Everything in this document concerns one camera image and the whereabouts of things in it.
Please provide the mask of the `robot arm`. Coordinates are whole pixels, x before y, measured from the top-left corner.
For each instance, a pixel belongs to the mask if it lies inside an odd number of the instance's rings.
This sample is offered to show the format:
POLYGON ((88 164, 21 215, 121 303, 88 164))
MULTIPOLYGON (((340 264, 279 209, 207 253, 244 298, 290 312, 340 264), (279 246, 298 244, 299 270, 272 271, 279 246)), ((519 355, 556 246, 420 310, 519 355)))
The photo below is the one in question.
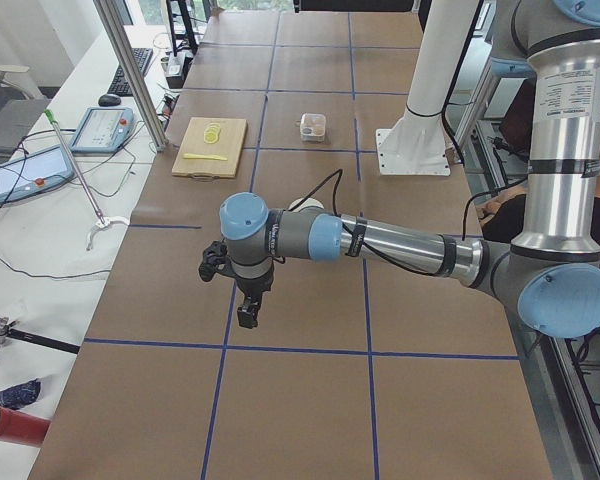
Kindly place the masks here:
POLYGON ((510 244, 462 240, 328 213, 308 200, 271 209, 238 193, 219 211, 217 270, 244 294, 241 326, 256 326, 275 258, 346 255, 454 278, 554 338, 600 327, 600 247, 590 233, 600 175, 600 1, 499 2, 491 58, 536 75, 521 233, 510 244))

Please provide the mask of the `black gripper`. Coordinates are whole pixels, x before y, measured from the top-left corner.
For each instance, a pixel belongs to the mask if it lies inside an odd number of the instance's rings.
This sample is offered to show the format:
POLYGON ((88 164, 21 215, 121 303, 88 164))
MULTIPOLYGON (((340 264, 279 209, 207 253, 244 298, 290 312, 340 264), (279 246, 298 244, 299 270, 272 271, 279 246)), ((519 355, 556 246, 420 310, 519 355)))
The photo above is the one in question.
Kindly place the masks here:
POLYGON ((243 303, 237 309, 240 327, 253 329, 258 326, 258 314, 262 304, 262 297, 265 292, 271 290, 273 281, 273 273, 266 273, 257 278, 244 278, 240 276, 236 278, 237 286, 245 296, 243 303))

